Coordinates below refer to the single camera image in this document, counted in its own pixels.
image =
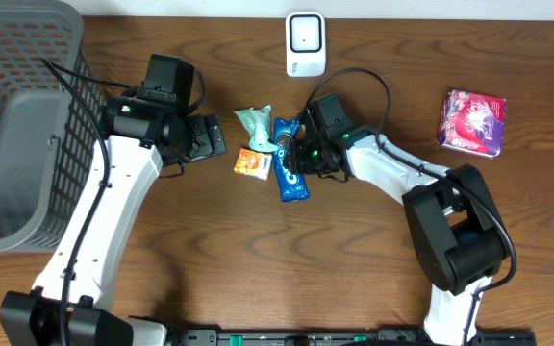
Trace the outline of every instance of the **gray plastic basket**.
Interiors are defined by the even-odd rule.
[[[91,75],[82,35],[65,3],[0,0],[0,252],[54,251],[87,181],[88,115],[38,59]],[[97,114],[99,86],[65,78]]]

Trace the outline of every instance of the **pink package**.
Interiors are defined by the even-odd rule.
[[[493,159],[501,153],[506,100],[452,90],[441,108],[441,147]]]

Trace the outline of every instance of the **blue snack package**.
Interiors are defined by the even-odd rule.
[[[304,201],[310,196],[305,184],[305,177],[302,174],[291,174],[284,167],[284,159],[288,155],[288,151],[294,147],[294,139],[299,128],[298,120],[275,119],[274,140],[279,149],[273,152],[273,161],[275,161],[275,176],[277,184],[279,184],[282,202]]]

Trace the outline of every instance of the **white backdrop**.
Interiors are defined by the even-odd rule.
[[[554,20],[554,0],[64,0],[84,15]]]

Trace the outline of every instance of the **wooden table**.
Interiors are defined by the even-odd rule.
[[[97,76],[143,80],[149,57],[202,70],[200,109],[221,118],[227,154],[159,180],[138,214],[118,273],[113,312],[224,329],[377,329],[420,324],[430,284],[402,207],[359,181],[307,179],[312,197],[282,203],[274,174],[233,172],[249,140],[232,111],[273,107],[292,118],[319,78],[285,73],[282,19],[85,19],[84,47]],[[554,345],[554,23],[328,20],[328,67],[380,73],[393,93],[385,133],[428,161],[469,162],[484,174],[518,252],[515,279],[486,294],[484,328],[530,328]],[[440,149],[441,102],[452,88],[508,100],[504,151],[494,161]],[[355,120],[377,124],[380,86],[349,75],[340,95]],[[120,92],[107,89],[109,94]],[[0,304],[28,292],[47,255],[0,255]],[[500,275],[507,271],[505,261]],[[0,344],[7,339],[0,327]]]

